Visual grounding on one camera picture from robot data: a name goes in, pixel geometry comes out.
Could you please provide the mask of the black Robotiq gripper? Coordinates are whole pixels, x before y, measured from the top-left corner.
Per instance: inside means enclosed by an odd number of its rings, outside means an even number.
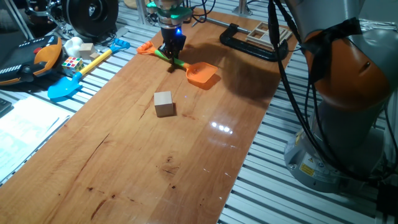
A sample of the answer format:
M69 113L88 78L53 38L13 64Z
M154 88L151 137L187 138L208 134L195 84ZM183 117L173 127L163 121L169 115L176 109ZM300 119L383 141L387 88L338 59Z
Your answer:
M163 44L158 48L159 52L168 59L172 59L172 65L176 65L176 59L185 45L186 36L183 35L182 26L161 28Z

